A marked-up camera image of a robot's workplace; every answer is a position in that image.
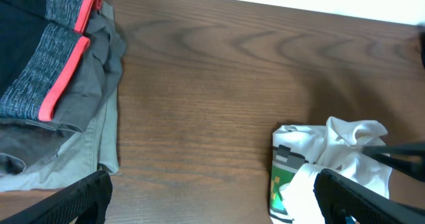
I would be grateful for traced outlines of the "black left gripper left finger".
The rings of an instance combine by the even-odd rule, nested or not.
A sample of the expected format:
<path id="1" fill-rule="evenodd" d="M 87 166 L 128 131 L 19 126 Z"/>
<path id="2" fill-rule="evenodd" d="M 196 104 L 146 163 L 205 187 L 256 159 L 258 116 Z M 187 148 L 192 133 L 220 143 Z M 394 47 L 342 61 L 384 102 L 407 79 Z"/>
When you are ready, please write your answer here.
<path id="1" fill-rule="evenodd" d="M 1 224 L 104 224 L 112 189 L 109 173 L 96 171 Z"/>

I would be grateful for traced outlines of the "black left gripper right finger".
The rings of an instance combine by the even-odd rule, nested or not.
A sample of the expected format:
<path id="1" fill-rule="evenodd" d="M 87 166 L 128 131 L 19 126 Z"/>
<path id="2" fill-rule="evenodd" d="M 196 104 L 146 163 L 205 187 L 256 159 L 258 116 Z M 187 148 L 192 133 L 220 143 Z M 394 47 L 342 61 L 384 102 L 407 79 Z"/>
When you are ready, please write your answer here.
<path id="1" fill-rule="evenodd" d="M 424 224 L 424 210 L 393 202 L 330 169 L 315 179 L 325 224 Z"/>

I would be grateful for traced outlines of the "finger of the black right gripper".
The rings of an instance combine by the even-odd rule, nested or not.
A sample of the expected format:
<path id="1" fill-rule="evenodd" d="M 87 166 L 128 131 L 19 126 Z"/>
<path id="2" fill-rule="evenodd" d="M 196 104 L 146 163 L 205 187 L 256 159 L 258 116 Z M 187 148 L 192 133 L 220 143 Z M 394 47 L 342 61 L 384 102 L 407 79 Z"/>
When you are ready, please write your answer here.
<path id="1" fill-rule="evenodd" d="M 362 153 L 368 156 L 377 154 L 396 154 L 424 157 L 424 142 L 414 142 L 398 146 L 365 146 Z"/>
<path id="2" fill-rule="evenodd" d="M 369 154 L 369 157 L 418 181 L 424 181 L 424 157 L 414 162 L 391 158 L 384 154 Z"/>

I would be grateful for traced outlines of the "white t-shirt with green print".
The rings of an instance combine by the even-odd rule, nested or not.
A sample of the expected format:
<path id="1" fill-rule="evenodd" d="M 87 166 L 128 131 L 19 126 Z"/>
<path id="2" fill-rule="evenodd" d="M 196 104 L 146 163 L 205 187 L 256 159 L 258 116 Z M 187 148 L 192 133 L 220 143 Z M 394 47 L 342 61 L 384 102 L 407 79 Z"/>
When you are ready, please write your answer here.
<path id="1" fill-rule="evenodd" d="M 273 223 L 324 223 L 313 192 L 317 175 L 331 169 L 389 197 L 392 169 L 361 153 L 382 146 L 388 132 L 375 120 L 346 122 L 330 117 L 324 126 L 283 125 L 272 134 L 269 214 Z"/>

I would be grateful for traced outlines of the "grey folded garment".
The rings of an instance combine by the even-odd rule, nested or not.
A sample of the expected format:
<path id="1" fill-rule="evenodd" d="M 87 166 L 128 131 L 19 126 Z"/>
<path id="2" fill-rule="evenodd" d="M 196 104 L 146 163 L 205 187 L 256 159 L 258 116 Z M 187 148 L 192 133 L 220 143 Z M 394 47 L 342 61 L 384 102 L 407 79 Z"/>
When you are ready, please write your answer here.
<path id="1" fill-rule="evenodd" d="M 1 191 L 58 189 L 119 170 L 117 86 L 126 44 L 111 5 L 92 13 L 86 34 L 91 44 L 53 120 L 1 119 Z"/>

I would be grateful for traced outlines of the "black garment on right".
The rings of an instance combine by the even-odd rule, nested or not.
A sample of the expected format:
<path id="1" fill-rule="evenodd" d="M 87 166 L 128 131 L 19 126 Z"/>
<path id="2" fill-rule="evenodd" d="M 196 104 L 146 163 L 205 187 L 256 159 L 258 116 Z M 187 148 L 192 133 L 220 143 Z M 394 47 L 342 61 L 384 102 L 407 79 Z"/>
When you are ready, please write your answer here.
<path id="1" fill-rule="evenodd" d="M 420 33 L 419 39 L 420 39 L 420 55 L 421 55 L 423 67 L 425 67 L 425 32 L 424 31 Z"/>

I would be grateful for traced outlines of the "black shorts with red trim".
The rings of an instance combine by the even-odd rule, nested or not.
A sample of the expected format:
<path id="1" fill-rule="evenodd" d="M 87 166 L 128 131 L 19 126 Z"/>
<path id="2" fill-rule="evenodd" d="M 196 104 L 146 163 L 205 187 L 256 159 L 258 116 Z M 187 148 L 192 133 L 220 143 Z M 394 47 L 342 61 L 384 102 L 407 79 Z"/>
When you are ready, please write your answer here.
<path id="1" fill-rule="evenodd" d="M 1 117 L 52 120 L 102 0 L 1 0 Z"/>

